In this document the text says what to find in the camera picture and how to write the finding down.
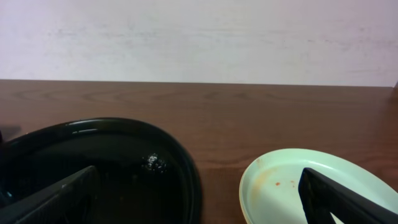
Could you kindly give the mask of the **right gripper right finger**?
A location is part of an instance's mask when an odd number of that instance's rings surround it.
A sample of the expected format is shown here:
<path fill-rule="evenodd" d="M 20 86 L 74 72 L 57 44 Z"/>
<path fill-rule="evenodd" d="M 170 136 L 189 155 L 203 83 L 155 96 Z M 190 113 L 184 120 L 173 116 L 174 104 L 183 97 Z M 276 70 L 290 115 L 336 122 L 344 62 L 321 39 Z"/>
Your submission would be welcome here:
<path fill-rule="evenodd" d="M 395 224 L 397 214 L 315 171 L 304 168 L 298 193 L 308 224 Z"/>

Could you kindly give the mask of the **light green plate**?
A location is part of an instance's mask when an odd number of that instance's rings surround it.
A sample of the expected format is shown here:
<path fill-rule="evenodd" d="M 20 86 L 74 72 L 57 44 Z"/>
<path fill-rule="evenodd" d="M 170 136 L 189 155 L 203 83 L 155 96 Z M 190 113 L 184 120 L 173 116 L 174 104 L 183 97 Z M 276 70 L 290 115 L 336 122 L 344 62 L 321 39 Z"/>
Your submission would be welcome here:
<path fill-rule="evenodd" d="M 325 152 L 291 148 L 261 155 L 244 171 L 239 201 L 246 222 L 306 223 L 299 196 L 299 180 L 306 167 L 397 212 L 397 192 L 372 173 Z"/>

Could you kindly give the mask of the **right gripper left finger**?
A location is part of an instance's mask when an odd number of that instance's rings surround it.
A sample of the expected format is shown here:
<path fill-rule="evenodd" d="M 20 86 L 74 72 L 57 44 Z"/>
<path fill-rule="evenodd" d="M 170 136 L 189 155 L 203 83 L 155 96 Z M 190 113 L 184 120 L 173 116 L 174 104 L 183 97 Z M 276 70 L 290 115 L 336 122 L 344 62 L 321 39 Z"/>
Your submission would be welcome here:
<path fill-rule="evenodd" d="M 95 166 L 88 166 L 2 208 L 1 223 L 92 223 L 99 189 L 98 171 Z"/>

